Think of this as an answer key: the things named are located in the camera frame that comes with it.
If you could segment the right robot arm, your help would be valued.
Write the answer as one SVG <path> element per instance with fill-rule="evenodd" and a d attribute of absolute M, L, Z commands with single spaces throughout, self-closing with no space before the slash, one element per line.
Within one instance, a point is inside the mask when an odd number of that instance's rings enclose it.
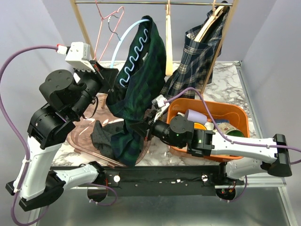
<path fill-rule="evenodd" d="M 275 177 L 292 175 L 285 136 L 281 134 L 264 139 L 227 136 L 196 129 L 194 122 L 180 115 L 169 123 L 148 117 L 130 127 L 146 140 L 152 136 L 158 137 L 169 146 L 186 148 L 186 152 L 195 157 L 219 154 L 238 156 L 238 159 L 222 164 L 222 170 L 217 171 L 217 181 L 223 185 L 261 172 Z"/>

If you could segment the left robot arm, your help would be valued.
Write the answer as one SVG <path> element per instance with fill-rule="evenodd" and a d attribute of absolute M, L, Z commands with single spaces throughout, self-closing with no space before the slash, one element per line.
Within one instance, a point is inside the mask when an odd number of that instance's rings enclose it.
<path fill-rule="evenodd" d="M 79 81 L 67 70 L 50 73 L 40 85 L 46 104 L 30 119 L 26 152 L 16 180 L 6 184 L 6 190 L 20 197 L 24 211 L 46 207 L 54 203 L 65 190 L 83 184 L 105 185 L 104 168 L 90 162 L 72 170 L 51 170 L 51 164 L 75 129 L 75 122 L 84 117 L 91 104 L 97 104 L 98 93 L 111 93 L 118 69 L 104 68 L 90 61 L 91 70 L 75 69 Z"/>

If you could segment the dark grey dotted skirt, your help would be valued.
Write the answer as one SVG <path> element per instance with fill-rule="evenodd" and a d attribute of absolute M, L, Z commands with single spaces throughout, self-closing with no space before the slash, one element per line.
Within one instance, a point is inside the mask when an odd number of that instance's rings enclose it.
<path fill-rule="evenodd" d="M 92 145 L 104 157 L 116 160 L 111 147 L 111 137 L 123 129 L 124 121 L 109 123 L 103 126 L 99 120 L 95 121 L 93 132 L 90 134 Z"/>

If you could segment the green plaid skirt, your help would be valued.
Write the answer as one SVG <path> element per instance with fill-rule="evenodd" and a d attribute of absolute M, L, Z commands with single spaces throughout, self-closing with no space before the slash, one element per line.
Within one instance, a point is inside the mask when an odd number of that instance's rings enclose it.
<path fill-rule="evenodd" d="M 130 128 L 130 125 L 141 121 L 145 111 L 151 107 L 164 84 L 166 71 L 166 50 L 157 26 L 150 16 L 143 16 L 149 22 L 139 24 L 137 33 L 129 47 L 128 57 L 118 73 L 114 92 L 108 94 L 106 104 L 110 112 L 124 120 L 123 129 L 111 137 L 111 147 L 116 159 L 124 165 L 134 166 L 143 147 L 141 136 Z M 144 29 L 148 29 L 148 40 L 130 72 L 130 80 L 125 87 L 119 84 L 121 78 L 126 79 L 126 66 L 131 67 L 130 55 L 135 56 L 134 46 L 139 46 L 139 37 L 143 37 Z"/>

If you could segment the pink wire hanger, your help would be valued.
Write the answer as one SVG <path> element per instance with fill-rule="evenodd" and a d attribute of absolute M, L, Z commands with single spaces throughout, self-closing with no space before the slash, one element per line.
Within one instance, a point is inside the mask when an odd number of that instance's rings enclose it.
<path fill-rule="evenodd" d="M 97 38 L 96 38 L 93 60 L 96 60 L 97 62 L 100 62 L 101 59 L 103 58 L 105 52 L 106 52 L 106 49 L 108 48 L 108 46 L 110 44 L 113 36 L 115 35 L 118 38 L 118 40 L 121 40 L 121 37 L 117 33 L 117 28 L 118 28 L 118 26 L 120 24 L 120 21 L 121 21 L 123 15 L 124 15 L 125 8 L 124 8 L 124 6 L 121 6 L 117 10 L 115 10 L 115 11 L 111 12 L 110 14 L 108 14 L 107 16 L 103 16 L 103 14 L 101 12 L 101 9 L 98 6 L 98 3 L 97 3 L 96 0 L 95 0 L 95 5 L 96 5 L 96 8 L 97 8 L 97 11 L 98 11 L 98 14 L 99 14 L 101 20 L 100 20 L 100 25 L 99 25 L 99 29 L 98 29 Z M 113 29 L 110 26 L 110 21 L 111 21 L 112 17 L 114 17 L 118 20 Z M 103 27 L 105 21 L 108 24 L 108 29 L 109 29 L 111 35 L 110 35 L 105 47 L 103 48 L 101 56 L 98 58 L 97 57 L 97 50 L 98 50 L 98 46 L 99 46 L 99 43 L 100 43 L 100 36 L 101 36 L 101 32 L 102 32 L 102 27 Z"/>

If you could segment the light blue wavy hanger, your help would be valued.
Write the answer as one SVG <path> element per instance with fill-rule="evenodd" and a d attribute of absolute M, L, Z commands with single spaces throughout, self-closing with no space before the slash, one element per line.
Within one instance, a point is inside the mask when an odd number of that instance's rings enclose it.
<path fill-rule="evenodd" d="M 141 20 L 138 20 L 136 21 L 135 23 L 133 23 L 131 26 L 129 26 L 126 31 L 123 33 L 123 35 L 121 36 L 121 38 L 119 39 L 119 42 L 117 43 L 116 47 L 115 47 L 115 50 L 113 52 L 113 56 L 111 58 L 111 64 L 110 64 L 110 69 L 113 68 L 113 65 L 115 63 L 115 59 L 116 59 L 116 56 L 117 56 L 117 53 L 119 51 L 119 48 L 121 46 L 121 44 L 123 43 L 124 39 L 126 38 L 126 36 L 129 34 L 129 32 L 137 25 L 141 24 L 141 23 L 144 23 L 144 22 L 149 22 L 150 20 L 149 19 L 141 19 Z M 144 29 L 143 31 L 143 34 L 144 36 L 143 37 L 139 37 L 138 41 L 139 41 L 139 46 L 134 46 L 134 52 L 135 52 L 135 56 L 132 56 L 130 55 L 129 57 L 129 62 L 131 63 L 131 67 L 128 67 L 126 66 L 124 68 L 124 72 L 125 74 L 127 75 L 127 78 L 124 79 L 124 78 L 121 78 L 119 80 L 119 84 L 122 86 L 122 87 L 125 87 L 125 84 L 127 84 L 130 80 L 130 72 L 132 72 L 135 68 L 135 63 L 137 62 L 139 56 L 140 56 L 140 53 L 142 52 L 143 48 L 144 48 L 144 45 L 146 44 L 146 41 L 148 40 L 148 29 Z"/>

